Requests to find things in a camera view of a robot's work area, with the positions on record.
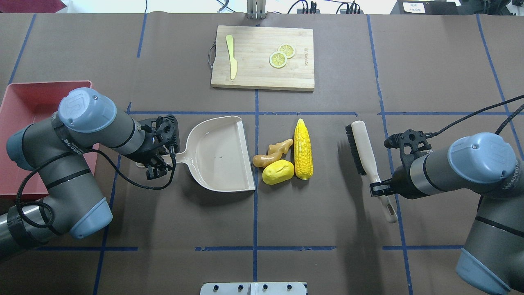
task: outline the corn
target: corn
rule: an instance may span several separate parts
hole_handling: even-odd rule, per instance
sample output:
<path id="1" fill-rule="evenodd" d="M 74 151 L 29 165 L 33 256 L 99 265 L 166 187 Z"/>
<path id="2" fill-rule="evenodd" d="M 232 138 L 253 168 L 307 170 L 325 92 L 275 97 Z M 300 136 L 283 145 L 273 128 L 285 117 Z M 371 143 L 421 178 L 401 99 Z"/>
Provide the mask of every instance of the corn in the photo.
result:
<path id="1" fill-rule="evenodd" d="M 313 176 L 313 157 L 308 128 L 302 119 L 298 119 L 293 141 L 295 174 L 300 179 L 308 180 Z"/>

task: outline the wooden cutting board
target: wooden cutting board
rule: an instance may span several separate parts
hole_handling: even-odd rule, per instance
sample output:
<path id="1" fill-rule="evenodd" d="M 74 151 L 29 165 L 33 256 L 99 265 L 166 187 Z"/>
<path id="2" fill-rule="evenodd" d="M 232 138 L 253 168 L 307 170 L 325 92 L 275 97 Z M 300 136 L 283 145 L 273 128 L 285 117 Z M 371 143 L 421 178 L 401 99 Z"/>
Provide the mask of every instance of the wooden cutting board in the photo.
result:
<path id="1" fill-rule="evenodd" d="M 238 62 L 234 80 L 226 35 L 234 38 Z M 283 68 L 277 69 L 269 64 L 269 56 L 284 43 L 293 45 L 296 53 Z M 315 88 L 313 52 L 312 29 L 218 26 L 211 86 L 311 92 Z"/>

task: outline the cutting board handle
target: cutting board handle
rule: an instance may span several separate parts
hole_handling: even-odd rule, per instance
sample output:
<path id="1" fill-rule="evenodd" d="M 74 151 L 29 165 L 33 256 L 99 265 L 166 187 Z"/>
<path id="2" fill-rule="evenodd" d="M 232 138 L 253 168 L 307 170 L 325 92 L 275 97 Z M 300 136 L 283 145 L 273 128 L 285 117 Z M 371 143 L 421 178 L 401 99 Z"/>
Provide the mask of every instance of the cutting board handle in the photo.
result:
<path id="1" fill-rule="evenodd" d="M 208 53 L 208 65 L 211 67 L 211 69 L 213 69 L 213 64 L 211 63 L 211 51 L 213 50 L 213 48 L 215 48 L 215 56 L 213 57 L 213 64 L 214 64 L 215 57 L 216 57 L 216 41 L 213 43 L 213 45 L 211 45 L 211 47 L 209 48 L 209 53 Z"/>

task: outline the blue tape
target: blue tape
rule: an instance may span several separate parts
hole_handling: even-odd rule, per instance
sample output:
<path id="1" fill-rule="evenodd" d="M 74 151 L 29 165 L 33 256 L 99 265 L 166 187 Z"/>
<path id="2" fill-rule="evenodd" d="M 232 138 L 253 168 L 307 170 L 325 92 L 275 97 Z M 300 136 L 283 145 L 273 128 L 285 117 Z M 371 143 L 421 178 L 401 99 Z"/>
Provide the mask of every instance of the blue tape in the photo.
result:
<path id="1" fill-rule="evenodd" d="M 138 247 L 60 247 L 44 246 L 34 249 L 34 251 L 138 251 Z"/>
<path id="2" fill-rule="evenodd" d="M 29 28 L 27 29 L 26 38 L 24 39 L 24 43 L 22 43 L 22 47 L 20 48 L 20 53 L 18 54 L 18 58 L 16 59 L 15 67 L 13 68 L 13 72 L 11 73 L 11 77 L 9 78 L 8 84 L 13 83 L 13 79 L 15 78 L 15 74 L 16 74 L 16 69 L 18 69 L 18 64 L 20 63 L 20 60 L 22 59 L 22 54 L 24 53 L 24 49 L 26 48 L 27 40 L 29 39 L 29 34 L 31 34 L 33 24 L 35 24 L 35 19 L 36 19 L 36 13 L 33 14 L 31 23 L 29 24 Z"/>
<path id="3" fill-rule="evenodd" d="M 122 159 L 122 156 L 118 155 L 118 161 L 116 163 L 117 168 L 120 168 L 121 159 Z M 115 171 L 115 176 L 113 177 L 113 187 L 111 188 L 111 199 L 109 201 L 109 208 L 113 208 L 113 200 L 115 199 L 117 178 L 118 178 L 118 173 Z M 104 228 L 104 237 L 102 238 L 102 247 L 100 249 L 99 265 L 96 269 L 95 287 L 93 289 L 93 295 L 96 295 L 98 292 L 98 286 L 100 283 L 100 274 L 102 272 L 102 264 L 104 263 L 104 252 L 105 252 L 105 245 L 107 243 L 108 233 L 109 233 L 109 225 Z"/>
<path id="4" fill-rule="evenodd" d="M 259 132 L 259 113 L 258 113 L 258 89 L 255 90 L 255 155 L 258 155 L 258 132 Z M 253 282 L 258 280 L 258 169 L 255 168 L 255 196 L 253 200 Z"/>
<path id="5" fill-rule="evenodd" d="M 95 286 L 93 287 L 93 295 L 98 293 L 98 286 L 100 283 L 100 273 L 102 272 L 102 264 L 104 263 L 104 251 L 100 251 L 99 264 L 96 268 Z"/>
<path id="6" fill-rule="evenodd" d="M 129 111 L 131 115 L 354 115 L 356 112 L 220 112 L 220 111 Z"/>
<path id="7" fill-rule="evenodd" d="M 504 98 L 504 92 L 502 91 L 502 87 L 500 86 L 500 82 L 498 80 L 497 71 L 495 70 L 495 66 L 493 65 L 491 55 L 489 54 L 488 44 L 486 43 L 486 38 L 484 37 L 484 31 L 482 30 L 481 16 L 479 14 L 477 14 L 477 25 L 478 25 L 478 30 L 481 34 L 482 44 L 484 44 L 484 50 L 486 50 L 486 56 L 488 57 L 489 66 L 492 69 L 493 77 L 495 78 L 495 83 L 497 84 L 498 93 L 500 94 L 500 98 L 502 99 L 502 101 L 506 101 L 506 99 Z M 511 113 L 509 112 L 507 104 L 504 105 L 504 109 L 506 110 L 506 115 L 509 117 Z M 517 148 L 519 150 L 520 158 L 524 160 L 524 153 L 522 151 L 519 136 L 517 135 L 517 131 L 515 130 L 515 125 L 513 124 L 513 121 L 510 121 L 509 125 L 511 126 L 511 131 L 513 133 L 513 136 L 515 137 L 515 141 L 517 142 Z"/>
<path id="8" fill-rule="evenodd" d="M 378 96 L 380 98 L 380 110 L 381 110 L 381 113 L 382 113 L 382 124 L 383 124 L 383 127 L 384 127 L 384 135 L 385 135 L 386 138 L 388 138 L 389 135 L 388 135 L 387 125 L 386 125 L 386 115 L 385 115 L 385 110 L 384 110 L 384 101 L 383 101 L 383 97 L 382 97 L 382 91 L 380 89 L 380 84 L 378 82 L 378 65 L 377 65 L 377 57 L 376 57 L 376 54 L 375 54 L 375 44 L 373 42 L 373 31 L 372 31 L 372 28 L 371 28 L 371 18 L 369 17 L 369 15 L 366 15 L 366 17 L 367 17 L 367 27 L 368 27 L 368 31 L 369 31 L 369 42 L 371 44 L 371 52 L 372 52 L 372 57 L 373 57 L 373 66 L 375 68 L 375 79 L 376 79 L 376 82 L 377 82 L 377 91 L 378 91 Z M 391 169 L 391 174 L 393 174 L 393 172 L 394 172 L 393 159 L 391 157 L 391 150 L 390 149 L 388 149 L 388 157 L 389 157 L 389 167 Z M 403 226 L 403 223 L 402 223 L 402 213 L 401 213 L 401 210 L 400 210 L 400 203 L 399 203 L 398 195 L 395 195 L 395 201 L 397 202 L 398 227 L 399 227 L 399 230 L 400 230 L 400 240 L 402 241 L 402 253 L 404 255 L 404 268 L 406 270 L 406 280 L 407 280 L 407 283 L 408 283 L 408 291 L 409 291 L 410 295 L 413 295 L 413 286 L 412 286 L 412 283 L 411 283 L 411 272 L 409 270 L 408 251 L 406 249 L 406 238 L 404 236 L 404 226 Z"/>
<path id="9" fill-rule="evenodd" d="M 130 111 L 131 115 L 255 115 L 255 112 L 211 112 L 211 111 Z"/>
<path id="10" fill-rule="evenodd" d="M 427 245 L 427 246 L 406 246 L 407 250 L 460 250 L 464 245 Z M 383 246 L 384 251 L 403 250 L 403 246 Z"/>
<path id="11" fill-rule="evenodd" d="M 261 246 L 259 251 L 331 251 L 336 246 Z"/>
<path id="12" fill-rule="evenodd" d="M 195 247 L 195 251 L 253 251 L 251 246 Z"/>
<path id="13" fill-rule="evenodd" d="M 214 246 L 195 247 L 195 251 L 331 251 L 336 246 Z"/>
<path id="14" fill-rule="evenodd" d="M 146 21 L 147 21 L 147 13 L 144 12 L 144 20 L 142 21 L 142 33 L 140 33 L 140 43 L 138 44 L 138 53 L 136 54 L 136 58 L 140 58 L 140 53 L 142 52 L 142 43 L 144 42 L 144 32 L 146 30 Z"/>
<path id="15" fill-rule="evenodd" d="M 380 112 L 377 115 L 469 115 L 472 112 Z M 507 115 L 507 112 L 482 112 L 477 115 Z"/>

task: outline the lemon slice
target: lemon slice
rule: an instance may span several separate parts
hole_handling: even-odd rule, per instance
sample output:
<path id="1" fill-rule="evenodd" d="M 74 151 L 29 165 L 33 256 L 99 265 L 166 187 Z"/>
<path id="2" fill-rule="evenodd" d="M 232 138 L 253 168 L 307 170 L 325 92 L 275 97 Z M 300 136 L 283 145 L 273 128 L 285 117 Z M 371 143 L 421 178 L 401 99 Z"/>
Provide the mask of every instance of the lemon slice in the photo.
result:
<path id="1" fill-rule="evenodd" d="M 294 46 L 287 43 L 280 45 L 278 51 L 283 52 L 287 58 L 292 58 L 296 52 Z"/>
<path id="2" fill-rule="evenodd" d="M 269 63 L 272 67 L 280 69 L 286 65 L 288 58 L 280 51 L 275 51 L 269 56 Z"/>

